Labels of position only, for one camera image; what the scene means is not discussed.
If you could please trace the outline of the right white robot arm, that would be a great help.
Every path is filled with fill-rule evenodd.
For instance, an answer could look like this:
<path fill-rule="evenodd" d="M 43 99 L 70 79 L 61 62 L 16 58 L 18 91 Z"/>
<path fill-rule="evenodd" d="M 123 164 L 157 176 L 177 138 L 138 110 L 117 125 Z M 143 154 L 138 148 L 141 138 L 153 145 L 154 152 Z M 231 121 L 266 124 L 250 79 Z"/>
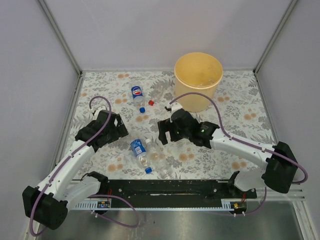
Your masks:
<path fill-rule="evenodd" d="M 244 137 L 225 134 L 217 124 L 198 122 L 188 111 L 178 109 L 170 118 L 157 123 L 158 138 L 163 145 L 170 140 L 177 142 L 187 139 L 198 147 L 206 147 L 241 157 L 257 165 L 248 172 L 234 172 L 228 184 L 228 194 L 239 198 L 250 189 L 268 187 L 278 193 L 286 194 L 294 181 L 298 162 L 284 142 L 276 145 L 263 144 Z"/>

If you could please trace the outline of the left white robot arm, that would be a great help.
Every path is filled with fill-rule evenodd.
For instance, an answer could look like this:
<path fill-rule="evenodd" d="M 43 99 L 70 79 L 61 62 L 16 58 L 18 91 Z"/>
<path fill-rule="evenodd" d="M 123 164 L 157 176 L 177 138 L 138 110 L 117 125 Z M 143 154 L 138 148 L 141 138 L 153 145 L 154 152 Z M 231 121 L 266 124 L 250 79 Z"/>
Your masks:
<path fill-rule="evenodd" d="M 96 171 L 74 186 L 70 186 L 76 173 L 98 149 L 128 135 L 128 130 L 118 113 L 100 110 L 96 119 L 83 127 L 71 148 L 36 187 L 27 186 L 22 192 L 24 212 L 30 219 L 55 230 L 67 217 L 68 212 L 84 199 L 95 195 L 106 196 L 109 191 L 108 178 Z"/>

